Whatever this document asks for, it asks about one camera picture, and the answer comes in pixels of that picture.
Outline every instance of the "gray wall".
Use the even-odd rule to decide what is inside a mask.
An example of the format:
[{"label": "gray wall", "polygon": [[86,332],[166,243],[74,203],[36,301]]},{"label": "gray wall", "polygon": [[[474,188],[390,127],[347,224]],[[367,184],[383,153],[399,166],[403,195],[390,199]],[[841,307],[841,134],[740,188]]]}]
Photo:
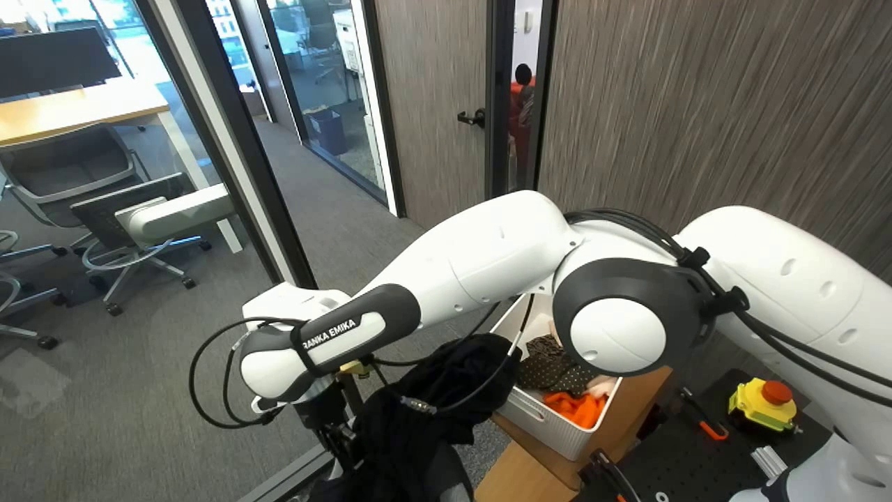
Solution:
[{"label": "gray wall", "polygon": [[892,3],[559,0],[541,191],[789,219],[892,280]]}]

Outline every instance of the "wood table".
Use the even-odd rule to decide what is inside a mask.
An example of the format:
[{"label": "wood table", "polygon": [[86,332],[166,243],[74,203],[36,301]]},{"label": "wood table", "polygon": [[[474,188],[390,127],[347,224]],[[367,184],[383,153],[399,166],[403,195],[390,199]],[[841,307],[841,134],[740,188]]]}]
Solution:
[{"label": "wood table", "polygon": [[[208,188],[183,131],[174,127],[163,95],[153,84],[113,79],[54,95],[0,104],[0,149],[31,146],[92,127],[159,120],[195,191]],[[229,251],[241,251],[229,222],[218,224]]]}]

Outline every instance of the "chair leg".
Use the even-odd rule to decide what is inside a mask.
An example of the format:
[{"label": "chair leg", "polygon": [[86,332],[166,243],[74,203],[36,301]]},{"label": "chair leg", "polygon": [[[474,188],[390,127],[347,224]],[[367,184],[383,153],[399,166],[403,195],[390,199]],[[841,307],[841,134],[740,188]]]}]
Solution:
[{"label": "chair leg", "polygon": [[106,305],[106,309],[107,309],[112,315],[120,315],[121,307],[116,305],[116,297],[120,297],[120,287],[127,283],[127,277],[131,277],[132,270],[135,270],[135,268],[120,270],[120,277],[116,277],[113,286],[107,287],[102,305]]},{"label": "chair leg", "polygon": [[0,255],[0,262],[17,259],[17,256],[40,255],[40,251],[53,251],[54,255],[54,245],[45,243],[45,245],[6,251],[6,255]]},{"label": "chair leg", "polygon": [[31,307],[39,307],[39,305],[53,305],[59,300],[59,291],[50,287],[50,291],[39,291],[34,297],[24,297],[24,300],[17,300],[14,305],[8,305],[3,309],[3,315],[14,315],[14,312],[22,312],[22,309],[31,309]]},{"label": "chair leg", "polygon": [[159,268],[162,273],[169,273],[169,277],[174,277],[174,280],[181,280],[183,283],[183,287],[195,287],[195,280],[187,273],[187,270],[181,270],[181,268],[172,268],[169,262],[163,262],[163,259],[146,259],[153,268]]},{"label": "chair leg", "polygon": [[187,248],[187,245],[197,245],[199,251],[211,251],[211,243],[205,243],[199,236],[172,241],[172,243],[166,243],[166,251]]},{"label": "chair leg", "polygon": [[11,325],[0,325],[0,336],[39,342],[39,332],[22,330],[22,328],[11,328]]}]

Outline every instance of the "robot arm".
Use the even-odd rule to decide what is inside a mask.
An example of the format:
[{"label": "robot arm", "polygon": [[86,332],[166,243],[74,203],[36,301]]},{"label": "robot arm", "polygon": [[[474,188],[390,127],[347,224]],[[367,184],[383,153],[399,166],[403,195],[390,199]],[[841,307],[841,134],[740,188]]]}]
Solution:
[{"label": "robot arm", "polygon": [[[892,291],[817,238],[755,209],[708,213],[676,241],[709,251],[704,270],[716,286],[696,268],[680,268],[672,248],[615,222],[567,227],[549,199],[513,194],[420,236],[353,301],[312,319],[290,339],[247,339],[241,379],[265,400],[297,400],[314,374],[549,280],[562,346],[604,374],[676,369],[718,325],[722,336],[774,365],[832,415],[846,442],[864,452],[849,450],[846,468],[859,467],[859,481],[871,485],[885,484],[877,499],[889,499],[892,436],[881,434],[892,425],[889,407],[776,360],[749,328],[722,315],[726,309],[716,287],[740,287],[755,319],[881,378],[892,378],[882,354]],[[818,491],[822,496],[799,499],[849,494],[849,489]]]},{"label": "robot arm", "polygon": [[456,312],[523,293],[552,277],[578,243],[559,209],[538,194],[470,208],[420,236],[347,305],[290,339],[247,339],[241,379],[265,400],[297,400],[323,371]]}]

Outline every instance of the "metal frame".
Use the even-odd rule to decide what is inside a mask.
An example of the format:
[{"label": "metal frame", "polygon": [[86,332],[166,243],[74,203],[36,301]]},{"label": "metal frame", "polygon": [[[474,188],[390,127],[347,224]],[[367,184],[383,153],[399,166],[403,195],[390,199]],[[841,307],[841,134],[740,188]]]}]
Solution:
[{"label": "metal frame", "polygon": [[367,82],[374,86],[374,100],[379,113],[379,130],[383,139],[383,157],[386,157],[386,177],[390,177],[390,213],[395,219],[407,216],[407,203],[401,195],[401,167],[399,167],[399,152],[395,152],[395,131],[392,131],[392,114],[390,114],[390,86],[386,86],[386,70],[383,70],[383,50],[381,50],[381,35],[379,35],[379,12],[374,0],[360,0],[360,32],[364,29],[367,43]]},{"label": "metal frame", "polygon": [[240,502],[277,502],[290,499],[297,491],[309,489],[309,484],[335,463],[335,459],[318,443],[297,460],[286,463],[280,473],[258,484],[252,491],[240,496]]},{"label": "metal frame", "polygon": [[531,163],[530,188],[531,191],[538,191],[541,146],[545,139],[552,54],[555,54],[555,35],[556,35],[556,0],[541,0],[538,25],[541,32],[538,32],[538,65],[535,65],[535,114],[531,114],[531,142],[530,142],[530,163]]},{"label": "metal frame", "polygon": [[506,194],[506,93],[514,0],[484,10],[484,199]]},{"label": "metal frame", "polygon": [[272,283],[318,287],[204,3],[135,0],[233,209]]},{"label": "metal frame", "polygon": [[[284,61],[280,43],[275,38],[270,5],[265,0],[255,0],[255,12],[258,12],[258,19],[262,19],[262,29],[266,32],[266,43],[270,43],[270,50],[272,50],[275,74],[277,74],[277,82],[284,86],[284,100],[290,106],[290,120],[294,124],[301,142],[307,142],[307,127],[303,127],[303,118],[301,118],[301,104],[294,99],[294,84],[286,75],[286,61]],[[240,32],[247,32],[247,22],[241,19],[245,18],[241,10],[233,5],[233,15],[236,15],[236,22],[240,22]]]},{"label": "metal frame", "polygon": [[386,194],[381,188],[376,188],[374,183],[367,183],[364,177],[360,177],[357,170],[342,166],[342,160],[336,160],[335,153],[321,149],[318,139],[309,139],[309,138],[301,138],[301,139],[318,160],[323,160],[329,167],[335,167],[342,180],[353,183],[364,195],[371,195],[374,202],[386,208]]},{"label": "metal frame", "polygon": [[[513,15],[514,0],[488,0],[488,38],[484,38],[484,199],[505,195],[509,191],[506,180],[506,106],[509,106],[509,79],[513,79]],[[545,99],[552,75],[552,47],[556,25],[556,0],[541,3],[541,35],[538,35],[538,65],[535,65],[535,113],[530,131],[530,174],[531,180],[519,180],[514,188],[538,191],[541,174],[541,142],[545,127]]]},{"label": "metal frame", "polygon": [[241,15],[241,10],[240,10],[236,0],[229,0],[229,10],[230,10],[230,18],[233,18],[233,22],[236,22],[240,43],[241,43],[241,47],[245,47],[245,54],[247,54],[247,67],[250,67],[250,75],[252,75],[252,84],[255,84],[255,95],[258,95],[258,104],[262,104],[262,114],[265,114],[265,120],[275,124],[275,114],[272,114],[272,109],[270,109],[270,104],[266,104],[266,86],[262,84],[262,79],[258,79],[258,74],[255,74],[255,60],[258,60],[258,56],[252,56],[250,46],[245,43],[245,29],[247,29],[245,15]]}]

